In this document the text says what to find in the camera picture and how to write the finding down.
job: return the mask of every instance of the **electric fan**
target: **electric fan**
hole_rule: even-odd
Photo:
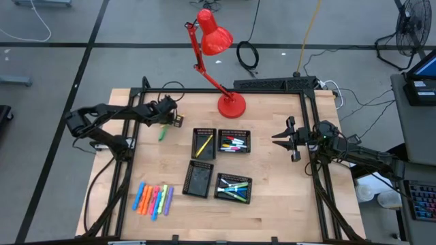
[[[421,51],[429,37],[431,27],[431,5],[429,0],[406,0],[399,7],[399,15],[396,21],[395,32],[391,35],[381,37],[375,42],[377,50],[377,58],[387,64],[396,67],[399,71],[409,69],[414,55]],[[396,48],[400,54],[410,57],[409,64],[406,68],[401,68],[398,65],[384,59],[380,54],[379,42],[385,39],[388,41],[395,36]]]

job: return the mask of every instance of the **yellow marker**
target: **yellow marker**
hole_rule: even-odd
[[[197,151],[196,153],[196,158],[198,156],[200,156],[200,154],[202,153],[202,151],[204,150],[204,148],[206,147],[206,145],[210,142],[210,140],[212,139],[213,134],[211,134],[211,136],[209,136],[209,138],[206,140],[206,143],[203,144],[203,146]]]
[[[159,202],[159,208],[157,209],[157,213],[161,214],[162,210],[164,208],[164,201],[166,196],[166,191],[168,190],[168,185],[163,186],[162,196],[161,196],[161,202]]]

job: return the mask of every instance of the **orange highlighter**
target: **orange highlighter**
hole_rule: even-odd
[[[151,197],[151,203],[150,203],[150,207],[149,207],[149,214],[153,215],[153,211],[155,210],[155,205],[156,205],[156,198],[157,198],[157,194],[159,193],[160,188],[158,186],[155,186],[155,188],[153,189],[153,196]]]
[[[137,212],[138,214],[141,214],[141,210],[142,210],[142,208],[144,207],[144,201],[145,201],[145,197],[146,197],[146,194],[147,194],[147,189],[148,189],[148,187],[149,187],[149,186],[145,186],[145,187],[144,187],[144,190],[142,191],[141,199],[140,199],[140,201],[139,201],[139,203],[138,203],[138,209],[136,210],[136,212]]]
[[[151,187],[151,186],[148,186],[147,190],[144,190],[144,192],[146,192],[147,195],[145,196],[144,204],[142,205],[142,209],[141,209],[142,215],[147,214],[147,208],[149,206],[151,191],[153,191],[153,187]]]

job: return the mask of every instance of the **yellow cable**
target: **yellow cable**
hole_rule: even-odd
[[[309,32],[312,29],[312,25],[313,25],[313,21],[315,20],[316,14],[318,14],[318,11],[320,10],[321,7],[321,0],[318,0],[318,3],[316,5],[316,10],[313,13],[312,19],[311,19],[311,23],[309,24],[309,28],[306,31],[306,35],[305,35],[305,39],[302,41],[302,47],[301,47],[301,53],[300,53],[300,60],[298,61],[298,67],[297,67],[297,72],[300,71],[300,66],[301,66],[301,61],[302,61],[302,56],[305,53],[305,46],[306,46],[306,40],[309,36]]]

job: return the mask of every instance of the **wooden tabletop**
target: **wooden tabletop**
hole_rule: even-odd
[[[339,126],[331,91],[316,91],[320,120],[329,120]],[[129,89],[114,89],[109,104],[126,105]],[[178,94],[171,94],[176,99]],[[291,162],[291,152],[272,143],[271,136],[285,130],[285,120],[294,116],[296,128],[303,127],[298,95],[244,94],[245,113],[237,119],[226,119],[217,111],[220,94],[187,93],[178,103],[178,113],[185,116],[182,128],[170,127],[162,142],[158,142],[159,125],[140,126],[129,197],[125,210],[121,239],[124,240],[227,240],[270,242],[277,236],[280,242],[321,242],[312,177],[304,167],[309,161],[307,149],[299,147],[301,161]],[[147,93],[145,101],[156,100],[156,93]],[[310,103],[309,119],[313,124]],[[104,129],[120,134],[122,120],[111,120]],[[208,199],[182,195],[186,171],[191,160],[193,128],[242,129],[251,131],[251,153],[218,152],[214,161],[213,179]],[[111,159],[106,150],[98,152],[90,181]],[[330,174],[336,204],[356,233],[365,237],[362,218],[350,171],[336,163],[330,164]],[[88,226],[101,214],[108,201],[114,164],[96,181],[89,200]],[[253,178],[249,205],[213,198],[217,173]],[[141,181],[153,186],[174,186],[174,196],[168,216],[159,215],[151,221],[150,215],[141,216],[131,209]],[[114,209],[111,232],[114,233]],[[77,234],[84,233],[83,211]],[[333,238],[331,222],[329,234]]]

